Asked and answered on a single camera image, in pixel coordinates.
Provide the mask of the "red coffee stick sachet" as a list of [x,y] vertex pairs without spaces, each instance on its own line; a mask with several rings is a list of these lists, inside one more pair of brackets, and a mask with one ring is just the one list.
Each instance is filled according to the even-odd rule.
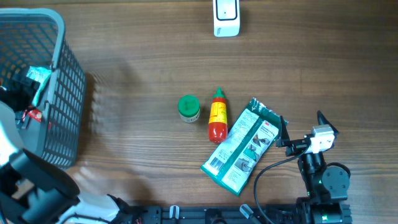
[[21,121],[23,124],[28,124],[30,119],[38,123],[43,123],[45,121],[44,113],[36,107],[30,106],[22,113]]

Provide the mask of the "green white glove package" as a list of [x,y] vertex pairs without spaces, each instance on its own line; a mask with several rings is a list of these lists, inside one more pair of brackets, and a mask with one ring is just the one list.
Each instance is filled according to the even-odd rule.
[[280,116],[253,98],[201,170],[215,183],[239,195],[253,168],[279,135]]

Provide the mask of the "green lid jar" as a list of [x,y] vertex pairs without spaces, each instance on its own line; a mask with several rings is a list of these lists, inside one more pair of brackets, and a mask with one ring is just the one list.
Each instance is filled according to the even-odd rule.
[[200,102],[193,95],[185,95],[178,101],[180,118],[187,123],[195,122],[200,116]]

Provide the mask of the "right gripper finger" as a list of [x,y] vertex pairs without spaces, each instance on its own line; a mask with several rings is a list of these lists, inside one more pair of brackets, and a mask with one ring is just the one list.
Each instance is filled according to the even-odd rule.
[[279,132],[276,140],[277,147],[288,147],[290,146],[290,137],[287,131],[285,119],[280,116]]
[[319,125],[329,125],[335,136],[339,135],[339,131],[325,118],[320,110],[317,111],[317,120]]

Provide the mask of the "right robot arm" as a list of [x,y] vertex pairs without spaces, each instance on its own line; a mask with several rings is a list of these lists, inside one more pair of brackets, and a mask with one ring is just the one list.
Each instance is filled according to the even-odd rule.
[[350,170],[338,162],[326,163],[323,153],[334,147],[339,131],[317,112],[318,125],[302,139],[291,140],[285,119],[280,117],[277,147],[285,147],[287,156],[298,158],[298,168],[307,197],[298,198],[296,210],[300,223],[352,223],[348,199]]

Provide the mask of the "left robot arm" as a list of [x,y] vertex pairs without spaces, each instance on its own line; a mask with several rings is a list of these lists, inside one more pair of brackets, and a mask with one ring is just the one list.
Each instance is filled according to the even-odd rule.
[[20,75],[1,85],[1,222],[130,223],[120,199],[81,193],[64,171],[25,148],[15,113],[30,108],[38,89]]

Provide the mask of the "red chili sauce bottle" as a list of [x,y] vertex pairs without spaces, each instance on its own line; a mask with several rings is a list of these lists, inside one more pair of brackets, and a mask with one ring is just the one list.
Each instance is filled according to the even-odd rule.
[[208,139],[211,142],[221,143],[228,135],[228,117],[226,109],[226,98],[221,87],[218,87],[213,95],[208,121]]

